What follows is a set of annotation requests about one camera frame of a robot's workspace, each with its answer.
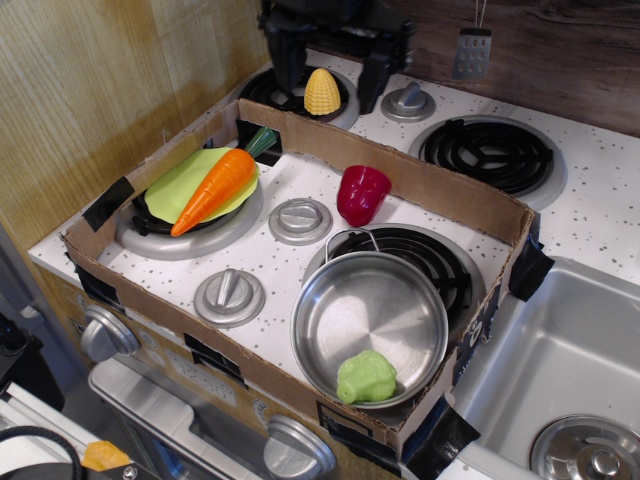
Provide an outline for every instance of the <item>green toy lettuce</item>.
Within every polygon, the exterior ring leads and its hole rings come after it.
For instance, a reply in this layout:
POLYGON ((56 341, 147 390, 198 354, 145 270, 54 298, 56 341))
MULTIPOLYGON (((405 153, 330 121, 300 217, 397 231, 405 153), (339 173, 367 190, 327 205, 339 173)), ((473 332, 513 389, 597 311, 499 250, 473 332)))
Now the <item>green toy lettuce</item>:
POLYGON ((345 403, 381 402, 393 396, 396 369, 384 355, 365 350, 338 369, 338 398, 345 403))

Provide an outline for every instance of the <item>stainless steel sink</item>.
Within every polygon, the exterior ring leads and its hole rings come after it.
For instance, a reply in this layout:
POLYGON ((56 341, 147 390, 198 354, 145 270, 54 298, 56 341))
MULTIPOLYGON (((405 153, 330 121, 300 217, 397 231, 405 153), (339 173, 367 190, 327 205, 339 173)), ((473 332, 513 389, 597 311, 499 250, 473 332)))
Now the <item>stainless steel sink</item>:
POLYGON ((640 432, 640 286, 554 260, 528 302, 505 299, 453 390, 477 442, 525 468, 537 434, 560 417, 640 432))

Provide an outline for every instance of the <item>metal pan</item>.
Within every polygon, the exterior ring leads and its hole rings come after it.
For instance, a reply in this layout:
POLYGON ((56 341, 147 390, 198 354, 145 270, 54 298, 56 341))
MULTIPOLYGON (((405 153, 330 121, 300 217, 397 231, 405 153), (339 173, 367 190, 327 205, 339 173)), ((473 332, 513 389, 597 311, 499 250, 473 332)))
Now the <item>metal pan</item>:
POLYGON ((355 252, 327 262, 304 284, 293 309, 292 345, 309 382, 336 396, 338 368, 363 350, 382 355, 397 371, 394 395, 354 404, 398 405, 433 378, 447 345, 447 313, 433 284, 407 261, 379 251, 355 252))

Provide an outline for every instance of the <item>cardboard tray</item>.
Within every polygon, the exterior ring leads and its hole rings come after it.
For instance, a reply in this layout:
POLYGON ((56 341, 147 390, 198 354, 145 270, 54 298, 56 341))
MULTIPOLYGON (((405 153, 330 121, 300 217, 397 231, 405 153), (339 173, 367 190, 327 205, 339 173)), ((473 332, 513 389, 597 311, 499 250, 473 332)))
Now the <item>cardboard tray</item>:
POLYGON ((112 289, 120 306, 132 309, 178 335, 189 334, 238 365, 248 385, 282 405, 322 425, 324 412, 351 428, 363 430, 371 439, 393 448, 398 457, 407 439, 427 418, 438 400, 449 392, 468 362, 479 335, 487 332, 497 305, 506 295, 514 263, 527 243, 535 212, 516 199, 463 175, 418 161, 397 150, 379 145, 330 125, 282 113, 247 100, 231 103, 221 111, 204 113, 179 135, 146 158, 105 192, 78 220, 63 240, 72 261, 112 289), (98 261, 114 242, 116 213, 165 172, 209 140, 225 145, 238 135, 236 119, 267 125, 280 132, 285 151, 309 154, 339 170, 350 165, 369 165, 383 171, 393 185, 392 195, 448 217, 469 228, 503 241, 510 254, 470 322, 458 347, 445 358, 435 378, 407 410, 399 425, 389 425, 369 411, 333 402, 308 384, 286 374, 206 325, 179 307, 150 294, 98 261))

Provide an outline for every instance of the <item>wood paneling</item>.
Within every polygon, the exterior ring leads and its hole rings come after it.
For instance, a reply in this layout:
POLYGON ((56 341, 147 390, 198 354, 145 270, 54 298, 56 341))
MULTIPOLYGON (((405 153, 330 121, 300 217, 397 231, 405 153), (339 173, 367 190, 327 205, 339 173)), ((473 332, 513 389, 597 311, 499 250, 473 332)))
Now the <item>wood paneling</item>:
POLYGON ((388 0, 417 26, 408 73, 442 85, 640 136, 640 3, 488 0, 488 75, 451 79, 473 0, 388 0))
POLYGON ((259 2, 0 1, 0 219, 28 249, 263 65, 259 2))

